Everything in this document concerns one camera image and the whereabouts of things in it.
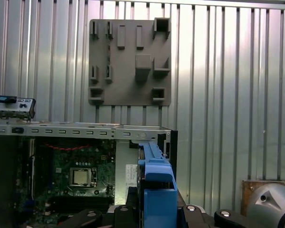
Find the gray cylinder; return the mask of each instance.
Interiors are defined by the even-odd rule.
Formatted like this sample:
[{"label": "gray cylinder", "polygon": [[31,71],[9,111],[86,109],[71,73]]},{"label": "gray cylinder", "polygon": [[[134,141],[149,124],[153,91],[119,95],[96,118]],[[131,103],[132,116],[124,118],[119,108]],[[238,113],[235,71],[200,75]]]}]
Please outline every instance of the gray cylinder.
[{"label": "gray cylinder", "polygon": [[285,186],[266,184],[251,196],[247,217],[268,228],[285,228]]}]

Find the gray plastic mount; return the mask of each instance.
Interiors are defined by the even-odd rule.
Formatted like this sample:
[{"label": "gray plastic mount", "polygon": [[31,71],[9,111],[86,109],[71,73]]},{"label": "gray plastic mount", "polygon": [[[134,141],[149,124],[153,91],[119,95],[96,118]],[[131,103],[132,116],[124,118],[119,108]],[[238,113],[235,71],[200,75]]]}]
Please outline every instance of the gray plastic mount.
[{"label": "gray plastic mount", "polygon": [[89,101],[93,105],[171,103],[171,23],[91,20]]}]

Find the blue plastic bracket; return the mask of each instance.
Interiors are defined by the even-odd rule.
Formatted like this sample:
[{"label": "blue plastic bracket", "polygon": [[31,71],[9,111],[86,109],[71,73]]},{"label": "blue plastic bracket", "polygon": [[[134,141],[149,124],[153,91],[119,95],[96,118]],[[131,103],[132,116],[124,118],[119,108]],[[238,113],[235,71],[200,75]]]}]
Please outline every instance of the blue plastic bracket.
[{"label": "blue plastic bracket", "polygon": [[169,183],[168,189],[144,190],[144,227],[176,228],[177,186],[172,167],[154,142],[141,143],[144,160],[138,165],[145,167],[145,181]]}]

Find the motherboard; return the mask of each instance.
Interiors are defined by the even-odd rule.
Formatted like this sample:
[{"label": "motherboard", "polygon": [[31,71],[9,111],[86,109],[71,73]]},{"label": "motherboard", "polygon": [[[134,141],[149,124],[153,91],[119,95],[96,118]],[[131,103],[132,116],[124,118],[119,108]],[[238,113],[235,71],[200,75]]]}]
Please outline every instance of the motherboard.
[{"label": "motherboard", "polygon": [[106,212],[114,203],[115,141],[21,138],[15,221],[55,227],[87,208]]}]

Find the corrugated metal wall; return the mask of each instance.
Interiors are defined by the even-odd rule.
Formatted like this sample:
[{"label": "corrugated metal wall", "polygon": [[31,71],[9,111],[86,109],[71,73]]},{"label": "corrugated metal wall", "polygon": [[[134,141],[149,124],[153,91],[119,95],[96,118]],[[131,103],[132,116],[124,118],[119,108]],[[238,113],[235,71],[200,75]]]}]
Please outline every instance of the corrugated metal wall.
[{"label": "corrugated metal wall", "polygon": [[[192,2],[0,0],[0,94],[36,98],[37,120],[177,129],[185,200],[239,210],[243,179],[285,179],[285,5]],[[171,17],[171,105],[91,106],[88,22],[154,17]]]}]

